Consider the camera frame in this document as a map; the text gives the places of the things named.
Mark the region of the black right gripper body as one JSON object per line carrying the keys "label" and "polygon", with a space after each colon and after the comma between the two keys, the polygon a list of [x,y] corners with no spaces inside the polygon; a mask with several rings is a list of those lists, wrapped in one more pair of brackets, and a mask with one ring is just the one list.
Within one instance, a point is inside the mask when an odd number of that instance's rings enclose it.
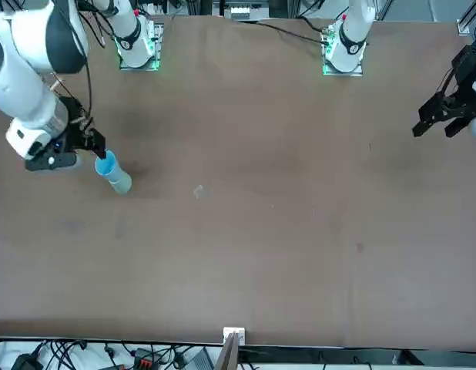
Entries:
{"label": "black right gripper body", "polygon": [[87,113],[75,98],[61,96],[60,102],[65,105],[68,111],[67,126],[65,131],[50,144],[54,153],[74,152],[73,140],[82,133],[82,124],[87,118]]}

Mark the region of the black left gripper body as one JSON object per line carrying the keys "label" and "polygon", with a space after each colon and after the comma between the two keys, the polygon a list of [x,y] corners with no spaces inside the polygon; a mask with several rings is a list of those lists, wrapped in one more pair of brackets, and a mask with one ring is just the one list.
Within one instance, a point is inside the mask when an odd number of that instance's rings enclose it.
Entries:
{"label": "black left gripper body", "polygon": [[454,102],[466,117],[476,117],[476,45],[466,45],[452,60],[457,90]]}

